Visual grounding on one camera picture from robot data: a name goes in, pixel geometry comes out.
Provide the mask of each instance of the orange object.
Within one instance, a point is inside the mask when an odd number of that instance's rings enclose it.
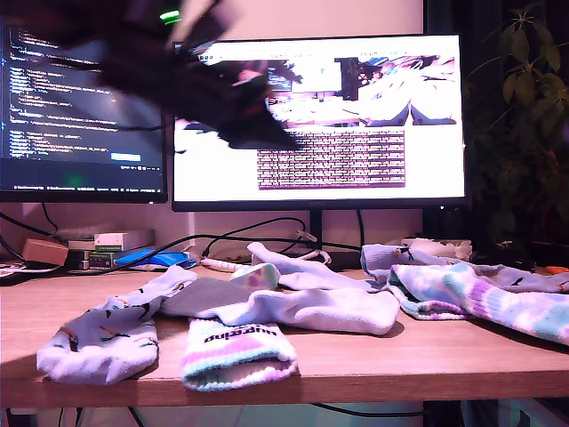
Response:
[[[545,270],[549,274],[569,273],[569,269],[567,269],[566,267],[555,267],[552,265],[549,265],[548,267],[546,267]]]

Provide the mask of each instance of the sock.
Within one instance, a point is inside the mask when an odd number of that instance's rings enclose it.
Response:
[[[514,293],[521,292],[569,292],[569,273],[542,276],[506,267],[504,265],[476,265],[453,258],[442,258],[409,250],[403,246],[367,245],[362,249],[362,269],[375,278],[378,285],[388,281],[394,265],[453,265],[466,263],[478,278],[490,285]]]
[[[247,249],[252,253],[252,264],[268,262],[275,265],[281,277],[280,285],[295,291],[304,289],[341,289],[352,287],[366,292],[378,292],[372,280],[354,280],[331,271],[321,262],[296,260],[286,255],[270,252],[259,242],[251,243]]]
[[[460,298],[445,289],[442,266],[394,265],[383,287],[401,304],[401,310],[419,320],[459,320],[469,317]]]
[[[109,385],[151,366],[158,341],[152,315],[196,273],[171,267],[128,295],[113,296],[60,328],[37,352],[37,369],[60,383]]]
[[[481,280],[465,262],[453,266],[399,265],[392,272],[394,281],[397,277],[422,301],[457,305],[478,318],[569,345],[569,295],[513,294]]]
[[[230,292],[231,282],[198,279],[165,301],[160,312],[170,316],[219,318],[225,325],[279,323],[319,331],[386,334],[395,323],[399,304],[389,292],[362,289],[309,289],[291,294],[256,291],[245,298]]]
[[[297,368],[296,353],[278,326],[224,326],[190,320],[182,382],[196,391],[223,391],[270,383]]]
[[[394,265],[447,265],[457,261],[428,255],[405,246],[385,245],[365,245],[361,257],[362,269],[368,276],[375,278],[380,286],[387,283],[391,267]]]
[[[230,281],[251,291],[273,291],[280,277],[281,274],[273,264],[262,263],[237,270],[231,275]]]

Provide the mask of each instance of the patterned sock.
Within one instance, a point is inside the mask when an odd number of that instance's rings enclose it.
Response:
[[[268,262],[273,264],[281,278],[280,285],[295,291],[304,289],[341,289],[352,287],[366,292],[378,292],[372,280],[354,280],[331,271],[321,262],[296,260],[286,255],[270,252],[259,242],[251,243],[247,249],[252,253],[252,264]]]
[[[66,323],[37,352],[37,369],[60,383],[109,385],[139,373],[156,360],[152,315],[196,273],[171,267],[128,295],[113,296]]]
[[[419,301],[438,301],[511,329],[569,345],[569,295],[513,294],[481,280],[462,262],[453,266],[393,267],[389,283]]]
[[[196,391],[223,391],[270,383],[297,368],[296,353],[278,326],[224,326],[190,320],[182,382]]]
[[[456,263],[462,262],[453,258],[424,254],[404,246],[367,245],[362,249],[362,268],[365,273],[374,277],[380,286],[387,283],[391,267],[394,265],[453,265]],[[542,276],[504,265],[467,264],[484,282],[510,292],[569,292],[569,273]]]

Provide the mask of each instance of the wooden desk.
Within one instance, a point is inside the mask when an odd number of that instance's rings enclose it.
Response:
[[[226,278],[223,273],[198,274]],[[362,278],[361,271],[349,274]],[[300,374],[278,383],[220,393],[180,382],[186,319],[159,318],[157,363],[111,387],[71,386],[36,371],[36,351],[65,321],[157,276],[122,272],[48,278],[0,290],[2,407],[125,407],[379,402],[569,396],[569,349],[488,323],[417,321],[399,313],[383,337],[283,328]]]

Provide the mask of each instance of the small box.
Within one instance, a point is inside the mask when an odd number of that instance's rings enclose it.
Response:
[[[121,252],[138,247],[154,245],[154,230],[133,230],[124,233],[102,233],[95,235],[95,251]]]
[[[68,248],[59,243],[29,238],[24,245],[22,256],[30,262],[63,265],[68,257]]]
[[[95,241],[94,240],[69,240],[68,241],[69,250],[73,251],[94,251]]]
[[[137,249],[131,249],[121,252],[91,252],[89,254],[89,269],[106,270],[116,267],[115,261],[130,254],[134,254]]]

